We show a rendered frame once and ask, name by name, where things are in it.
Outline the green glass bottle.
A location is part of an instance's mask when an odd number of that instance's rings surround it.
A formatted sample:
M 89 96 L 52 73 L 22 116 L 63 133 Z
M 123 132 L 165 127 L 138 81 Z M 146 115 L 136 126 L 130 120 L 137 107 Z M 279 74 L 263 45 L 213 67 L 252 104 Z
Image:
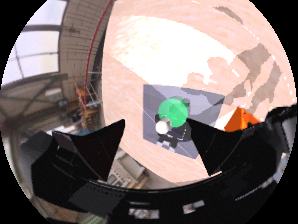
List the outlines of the green glass bottle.
M 156 123 L 156 129 L 161 135 L 166 135 L 169 128 L 178 128 L 186 123 L 188 117 L 188 103 L 182 96 L 170 96 L 170 99 L 161 103 L 158 108 L 158 117 L 160 120 Z

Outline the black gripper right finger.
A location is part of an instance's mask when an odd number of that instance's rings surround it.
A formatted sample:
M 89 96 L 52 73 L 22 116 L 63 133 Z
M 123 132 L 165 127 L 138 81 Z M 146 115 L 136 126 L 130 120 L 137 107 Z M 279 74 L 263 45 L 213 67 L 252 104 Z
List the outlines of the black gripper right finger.
M 186 119 L 185 127 L 196 145 L 197 152 L 200 153 L 208 176 L 220 172 L 221 165 L 229 159 L 235 147 L 238 147 L 239 141 L 255 132 L 255 125 L 239 129 L 239 131 L 235 129 L 233 132 L 225 132 L 220 128 L 210 127 L 208 124 L 192 119 Z

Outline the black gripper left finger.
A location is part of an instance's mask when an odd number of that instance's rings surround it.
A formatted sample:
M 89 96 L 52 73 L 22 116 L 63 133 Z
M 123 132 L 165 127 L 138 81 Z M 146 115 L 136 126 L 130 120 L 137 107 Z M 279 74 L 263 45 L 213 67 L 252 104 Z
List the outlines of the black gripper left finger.
M 52 136 L 56 137 L 59 148 L 63 147 L 69 152 L 77 153 L 90 171 L 98 176 L 98 180 L 108 181 L 112 169 L 110 167 L 125 133 L 124 128 L 125 119 L 121 119 L 85 136 L 69 135 L 61 131 L 52 131 Z

